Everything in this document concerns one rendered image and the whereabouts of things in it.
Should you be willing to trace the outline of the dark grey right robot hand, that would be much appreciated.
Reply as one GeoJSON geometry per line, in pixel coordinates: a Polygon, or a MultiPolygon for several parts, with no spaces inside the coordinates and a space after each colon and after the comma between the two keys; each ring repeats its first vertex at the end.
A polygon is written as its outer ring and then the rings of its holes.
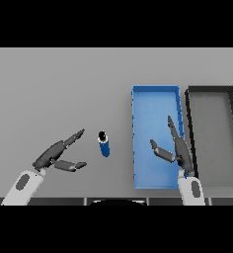
{"type": "Polygon", "coordinates": [[[168,127],[171,131],[171,136],[174,141],[175,153],[159,147],[154,139],[150,140],[151,147],[157,157],[160,157],[170,163],[177,162],[178,165],[184,170],[185,175],[189,176],[194,171],[194,167],[187,143],[181,136],[178,135],[175,124],[171,117],[168,117],[168,127]]]}

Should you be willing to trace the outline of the dark grey bin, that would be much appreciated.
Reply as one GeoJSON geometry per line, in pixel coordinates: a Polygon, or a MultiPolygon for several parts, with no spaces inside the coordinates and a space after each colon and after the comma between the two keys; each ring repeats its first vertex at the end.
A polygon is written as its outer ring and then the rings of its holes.
{"type": "Polygon", "coordinates": [[[185,92],[194,172],[204,187],[233,187],[233,86],[185,92]]]}

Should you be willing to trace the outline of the blue bin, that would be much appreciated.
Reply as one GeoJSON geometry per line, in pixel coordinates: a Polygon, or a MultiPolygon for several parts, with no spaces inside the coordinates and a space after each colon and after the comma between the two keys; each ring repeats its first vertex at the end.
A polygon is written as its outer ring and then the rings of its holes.
{"type": "Polygon", "coordinates": [[[150,140],[175,153],[168,117],[172,118],[178,135],[185,137],[180,86],[133,85],[131,96],[134,188],[175,190],[179,166],[157,157],[150,140]]]}

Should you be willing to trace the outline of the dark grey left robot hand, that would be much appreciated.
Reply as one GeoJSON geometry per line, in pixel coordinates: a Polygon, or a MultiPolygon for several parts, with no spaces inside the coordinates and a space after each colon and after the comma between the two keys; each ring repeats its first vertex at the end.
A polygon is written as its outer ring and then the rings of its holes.
{"type": "Polygon", "coordinates": [[[66,140],[59,140],[51,147],[49,147],[36,161],[33,163],[33,167],[41,173],[46,168],[51,165],[54,166],[55,169],[59,169],[67,172],[75,172],[77,169],[81,169],[87,165],[86,162],[68,162],[65,160],[60,160],[60,156],[62,153],[77,139],[79,139],[84,133],[84,129],[81,129],[71,135],[66,140]]]}

